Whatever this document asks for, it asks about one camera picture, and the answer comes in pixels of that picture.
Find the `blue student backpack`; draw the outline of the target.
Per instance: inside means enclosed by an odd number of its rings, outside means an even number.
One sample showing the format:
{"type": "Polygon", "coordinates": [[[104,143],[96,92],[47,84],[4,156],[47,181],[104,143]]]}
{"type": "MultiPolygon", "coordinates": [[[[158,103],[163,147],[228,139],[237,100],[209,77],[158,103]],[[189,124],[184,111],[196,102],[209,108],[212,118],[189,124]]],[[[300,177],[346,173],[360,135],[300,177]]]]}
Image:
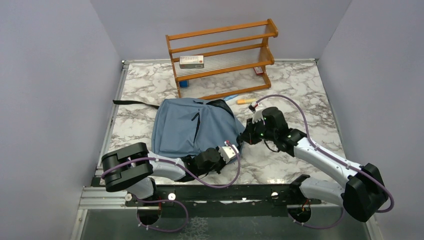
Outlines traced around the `blue student backpack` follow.
{"type": "Polygon", "coordinates": [[[238,137],[245,126],[222,99],[169,98],[150,107],[156,109],[150,150],[157,155],[195,156],[225,141],[243,148],[238,137]]]}

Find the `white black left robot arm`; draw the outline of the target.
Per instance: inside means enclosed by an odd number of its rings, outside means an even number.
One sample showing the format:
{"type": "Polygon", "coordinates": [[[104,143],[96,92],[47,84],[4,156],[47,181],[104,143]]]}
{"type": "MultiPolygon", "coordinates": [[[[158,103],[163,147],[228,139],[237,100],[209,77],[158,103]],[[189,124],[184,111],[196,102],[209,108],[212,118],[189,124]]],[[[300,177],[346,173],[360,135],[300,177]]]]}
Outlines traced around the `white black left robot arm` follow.
{"type": "Polygon", "coordinates": [[[101,158],[107,192],[126,190],[144,205],[157,200],[154,177],[174,182],[201,181],[211,172],[220,173],[233,160],[239,160],[239,150],[226,141],[224,146],[208,148],[198,155],[170,158],[150,152],[143,142],[109,152],[101,158]]]}

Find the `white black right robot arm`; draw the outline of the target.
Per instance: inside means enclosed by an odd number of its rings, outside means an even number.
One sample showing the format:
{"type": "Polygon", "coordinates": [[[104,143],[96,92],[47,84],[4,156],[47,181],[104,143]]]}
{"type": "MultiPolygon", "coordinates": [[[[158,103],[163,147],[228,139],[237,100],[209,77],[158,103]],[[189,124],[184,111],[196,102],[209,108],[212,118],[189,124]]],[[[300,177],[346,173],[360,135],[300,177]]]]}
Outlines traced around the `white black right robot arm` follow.
{"type": "Polygon", "coordinates": [[[298,177],[288,190],[289,199],[300,204],[306,199],[322,200],[342,207],[351,217],[366,222],[386,203],[390,195],[383,189],[379,169],[368,163],[347,160],[330,150],[318,146],[308,135],[290,128],[283,113],[275,106],[249,106],[253,116],[246,121],[240,140],[255,145],[271,142],[275,152],[287,153],[306,161],[332,178],[332,182],[311,176],[298,177]]]}

